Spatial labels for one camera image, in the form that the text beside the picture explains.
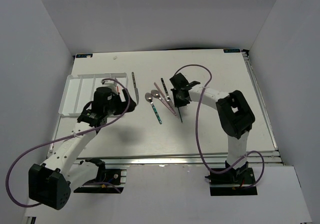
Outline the black handled fork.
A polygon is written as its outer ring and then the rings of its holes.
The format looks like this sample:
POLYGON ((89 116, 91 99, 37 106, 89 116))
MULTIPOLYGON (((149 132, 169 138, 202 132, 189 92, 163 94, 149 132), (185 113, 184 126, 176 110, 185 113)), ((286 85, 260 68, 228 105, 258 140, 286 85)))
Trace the black handled fork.
POLYGON ((168 92, 168 90, 167 90, 165 81, 164 81, 163 78, 161 78, 160 80, 161 80, 161 83, 162 83, 162 85, 163 85, 163 89, 164 89, 164 92, 165 92, 165 95, 166 95, 166 101, 167 101, 167 103, 171 106, 171 108, 174 109, 175 106, 174 106, 174 104, 173 104, 173 102, 172 102, 172 100, 171 100, 171 98, 170 98, 170 95, 169 95, 169 92, 168 92))

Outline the teal chopstick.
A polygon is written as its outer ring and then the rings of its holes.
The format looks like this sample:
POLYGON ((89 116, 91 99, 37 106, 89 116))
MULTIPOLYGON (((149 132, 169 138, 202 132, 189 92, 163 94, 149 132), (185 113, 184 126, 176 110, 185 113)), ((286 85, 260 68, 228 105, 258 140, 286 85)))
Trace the teal chopstick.
POLYGON ((180 118, 181 123, 183 123, 182 113, 181 113, 181 107, 177 107, 178 115, 180 118))

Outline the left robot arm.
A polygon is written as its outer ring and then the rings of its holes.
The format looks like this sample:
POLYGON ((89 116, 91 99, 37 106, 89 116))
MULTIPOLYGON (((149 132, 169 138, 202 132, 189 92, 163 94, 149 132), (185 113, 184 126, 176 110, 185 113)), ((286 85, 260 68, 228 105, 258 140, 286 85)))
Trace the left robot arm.
POLYGON ((132 112, 136 102, 123 89, 125 100, 111 87, 98 87, 93 101, 88 102, 78 117, 72 136, 42 164, 33 164, 29 169, 28 193, 30 199, 53 209, 60 210, 67 203, 70 194, 87 182, 103 183, 106 176, 105 162, 89 158, 77 168, 73 163, 84 148, 107 123, 111 115, 123 116, 132 112))

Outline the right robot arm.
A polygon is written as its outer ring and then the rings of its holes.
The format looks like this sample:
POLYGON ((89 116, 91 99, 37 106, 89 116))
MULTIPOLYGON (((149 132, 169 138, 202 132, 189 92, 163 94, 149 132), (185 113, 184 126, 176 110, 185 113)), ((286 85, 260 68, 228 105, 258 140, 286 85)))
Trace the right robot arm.
POLYGON ((247 162, 247 141, 255 116, 248 105, 243 93, 235 90, 230 93, 220 92, 206 86, 200 86, 200 82, 189 82, 181 73, 175 74, 170 79, 173 88, 174 105, 183 107, 190 102, 197 102, 195 118, 195 137, 200 157, 206 167, 199 141, 199 109, 201 104, 209 106, 218 112, 221 127, 227 134, 228 152, 225 161, 225 169, 216 171, 209 168, 213 174, 226 174, 231 183, 238 183, 244 177, 248 169, 247 162))

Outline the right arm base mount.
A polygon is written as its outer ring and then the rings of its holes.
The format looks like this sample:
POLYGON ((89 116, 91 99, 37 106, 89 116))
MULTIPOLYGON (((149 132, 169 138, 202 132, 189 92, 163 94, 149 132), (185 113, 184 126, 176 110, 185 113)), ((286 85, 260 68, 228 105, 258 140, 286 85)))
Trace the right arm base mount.
POLYGON ((256 179, 252 168, 248 168, 243 174, 233 180, 232 175, 227 173, 205 176, 209 182, 211 196, 250 196, 257 195, 258 191, 254 184, 256 179))

